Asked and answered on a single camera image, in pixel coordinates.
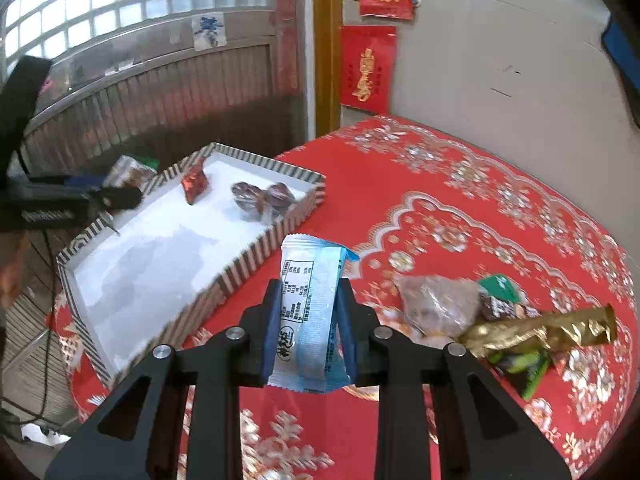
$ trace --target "wooden door frame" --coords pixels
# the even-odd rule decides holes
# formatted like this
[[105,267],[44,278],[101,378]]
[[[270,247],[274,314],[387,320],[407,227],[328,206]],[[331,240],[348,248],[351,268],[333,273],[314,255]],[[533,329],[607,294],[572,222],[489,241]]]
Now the wooden door frame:
[[316,137],[340,128],[342,0],[314,0]]

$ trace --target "green wrapper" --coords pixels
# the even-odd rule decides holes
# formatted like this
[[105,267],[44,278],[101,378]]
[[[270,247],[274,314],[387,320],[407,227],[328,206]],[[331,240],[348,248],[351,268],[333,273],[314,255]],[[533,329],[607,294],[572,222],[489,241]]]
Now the green wrapper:
[[504,374],[521,398],[530,400],[549,367],[550,359],[544,350],[536,350],[526,354],[496,352],[489,357],[489,362]]
[[511,283],[511,280],[504,274],[493,274],[487,276],[478,282],[478,285],[484,287],[489,296],[498,298],[499,300],[509,301],[510,303],[518,303],[518,291]]

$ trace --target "chocolate candy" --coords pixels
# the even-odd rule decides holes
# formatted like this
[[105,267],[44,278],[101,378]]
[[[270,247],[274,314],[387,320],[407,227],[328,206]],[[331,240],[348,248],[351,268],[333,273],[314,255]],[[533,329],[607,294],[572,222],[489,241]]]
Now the chocolate candy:
[[238,207],[245,213],[262,214],[264,210],[264,198],[262,190],[246,182],[236,182],[231,186],[231,193]]
[[231,193],[238,207],[255,219],[267,212],[273,221],[295,202],[289,188],[281,182],[269,186],[265,191],[246,182],[237,182],[231,187]]
[[193,205],[197,197],[209,187],[207,176],[202,170],[202,160],[196,162],[182,178],[182,187],[184,195],[189,205]]
[[264,192],[264,200],[271,207],[282,212],[289,209],[289,206],[293,204],[296,199],[289,188],[282,182],[279,182],[267,188],[267,191]]

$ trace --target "gold foil wrapper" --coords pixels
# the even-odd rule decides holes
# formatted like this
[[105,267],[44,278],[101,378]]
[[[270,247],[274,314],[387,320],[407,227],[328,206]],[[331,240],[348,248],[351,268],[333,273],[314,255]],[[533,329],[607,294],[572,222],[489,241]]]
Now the gold foil wrapper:
[[504,319],[471,327],[459,341],[476,357],[507,350],[524,354],[544,349],[565,352],[574,347],[613,343],[618,338],[610,305],[532,319]]

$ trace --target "nutrition label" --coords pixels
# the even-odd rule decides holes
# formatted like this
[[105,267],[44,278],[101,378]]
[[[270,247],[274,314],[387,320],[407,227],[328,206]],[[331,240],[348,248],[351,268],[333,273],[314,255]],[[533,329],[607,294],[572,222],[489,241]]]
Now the nutrition label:
[[286,260],[282,267],[282,320],[304,323],[309,318],[309,284],[313,261]]

